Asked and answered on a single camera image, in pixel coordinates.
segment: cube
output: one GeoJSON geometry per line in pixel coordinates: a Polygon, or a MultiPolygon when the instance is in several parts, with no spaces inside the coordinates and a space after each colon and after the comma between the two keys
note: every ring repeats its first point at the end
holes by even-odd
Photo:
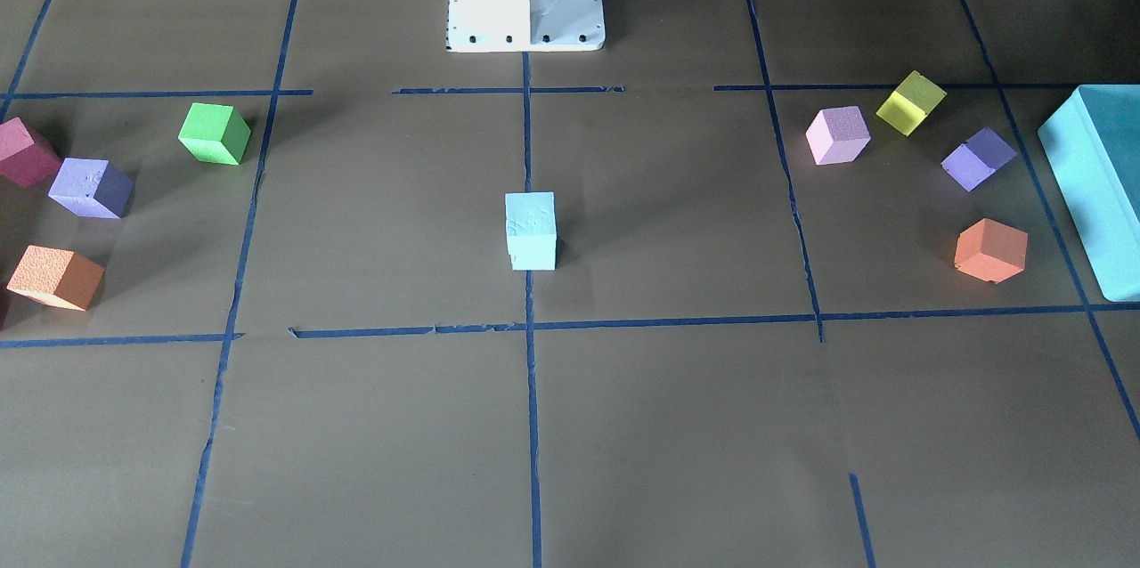
{"type": "Polygon", "coordinates": [[[506,251],[511,269],[554,269],[556,244],[554,193],[507,194],[506,251]]]}
{"type": "Polygon", "coordinates": [[[8,290],[44,306],[85,310],[101,281],[103,268],[75,252],[28,245],[8,290]]]}
{"type": "Polygon", "coordinates": [[[48,196],[78,217],[121,219],[135,182],[109,161],[64,159],[48,196]]]}
{"type": "Polygon", "coordinates": [[[178,140],[203,163],[237,165],[250,141],[250,127],[229,105],[190,105],[178,140]]]}
{"type": "Polygon", "coordinates": [[[1140,301],[1140,86],[1080,86],[1037,132],[1109,301],[1140,301]]]}
{"type": "Polygon", "coordinates": [[[59,156],[46,138],[19,117],[0,124],[0,175],[31,187],[59,171],[59,156]]]}
{"type": "Polygon", "coordinates": [[[954,267],[982,281],[1001,283],[1025,269],[1028,244],[1028,234],[982,219],[958,236],[954,267]]]}
{"type": "Polygon", "coordinates": [[[877,114],[890,123],[890,127],[903,132],[903,136],[911,136],[943,98],[946,98],[946,92],[942,88],[933,84],[922,74],[911,72],[895,91],[890,92],[877,114]]]}
{"type": "Polygon", "coordinates": [[[982,128],[982,131],[968,138],[943,160],[942,169],[948,171],[967,192],[972,192],[974,187],[1012,161],[1013,156],[1017,156],[1017,152],[997,132],[982,128]]]}
{"type": "Polygon", "coordinates": [[[820,109],[807,128],[807,144],[816,165],[849,163],[871,143],[871,132],[857,105],[820,109]]]}

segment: pink cube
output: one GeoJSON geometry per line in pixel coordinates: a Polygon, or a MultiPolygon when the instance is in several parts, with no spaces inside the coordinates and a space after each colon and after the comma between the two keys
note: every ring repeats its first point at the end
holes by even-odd
{"type": "Polygon", "coordinates": [[[51,144],[18,117],[0,124],[0,175],[31,187],[59,171],[51,144]]]}
{"type": "Polygon", "coordinates": [[[871,131],[857,105],[820,109],[807,128],[807,144],[816,165],[849,163],[871,143],[871,131]]]}

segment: orange cube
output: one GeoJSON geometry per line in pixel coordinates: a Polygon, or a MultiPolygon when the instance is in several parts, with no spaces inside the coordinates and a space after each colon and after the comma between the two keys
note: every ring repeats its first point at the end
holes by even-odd
{"type": "Polygon", "coordinates": [[[958,236],[954,267],[982,281],[1001,283],[1025,269],[1028,245],[1028,234],[982,219],[958,236]]]}
{"type": "Polygon", "coordinates": [[[103,281],[103,268],[75,252],[28,245],[8,290],[56,308],[85,310],[103,281]]]}

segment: light blue cube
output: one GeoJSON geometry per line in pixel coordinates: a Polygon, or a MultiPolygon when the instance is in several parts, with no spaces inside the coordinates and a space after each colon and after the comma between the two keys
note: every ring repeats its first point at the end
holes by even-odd
{"type": "Polygon", "coordinates": [[[554,193],[507,194],[506,251],[511,269],[554,269],[556,244],[554,193]]]}
{"type": "Polygon", "coordinates": [[[1140,86],[1080,86],[1039,136],[1100,292],[1140,301],[1140,86]]]}

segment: gray floor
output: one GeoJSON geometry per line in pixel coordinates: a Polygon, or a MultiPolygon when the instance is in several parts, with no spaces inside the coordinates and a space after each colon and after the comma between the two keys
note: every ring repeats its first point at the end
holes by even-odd
{"type": "Polygon", "coordinates": [[[107,267],[87,314],[0,302],[0,566],[1140,565],[1140,305],[1036,137],[1140,82],[1140,0],[752,5],[520,58],[446,54],[446,0],[0,0],[0,119],[137,179],[121,221],[0,182],[0,275],[107,267]],[[948,96],[904,138],[912,70],[948,96]],[[241,167],[178,143],[195,100],[241,167]],[[873,140],[819,168],[842,105],[873,140]],[[1023,155],[966,193],[984,125],[1023,155]],[[1029,232],[1000,285],[952,267],[983,217],[1029,232]]]}

